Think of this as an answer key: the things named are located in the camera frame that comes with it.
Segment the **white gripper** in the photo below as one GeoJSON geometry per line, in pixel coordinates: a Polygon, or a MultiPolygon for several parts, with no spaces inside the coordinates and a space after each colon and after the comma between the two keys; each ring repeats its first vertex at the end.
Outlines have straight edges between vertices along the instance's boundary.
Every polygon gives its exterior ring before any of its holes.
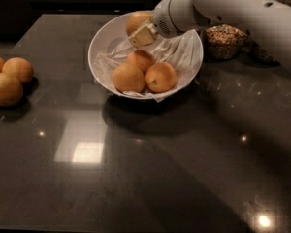
{"type": "Polygon", "coordinates": [[[129,41],[134,47],[152,44],[156,41],[158,33],[165,38],[173,38],[181,34],[181,31],[176,28],[170,15],[171,1],[162,0],[158,3],[153,10],[153,23],[141,25],[129,36],[129,41]]]}

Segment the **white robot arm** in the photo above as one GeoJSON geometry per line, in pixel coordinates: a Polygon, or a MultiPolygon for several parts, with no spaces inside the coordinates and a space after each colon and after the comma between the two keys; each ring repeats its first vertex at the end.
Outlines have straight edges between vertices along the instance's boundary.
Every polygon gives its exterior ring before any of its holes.
{"type": "Polygon", "coordinates": [[[229,24],[251,39],[291,73],[291,7],[276,0],[162,0],[152,20],[129,37],[135,47],[158,36],[173,38],[208,23],[229,24]]]}

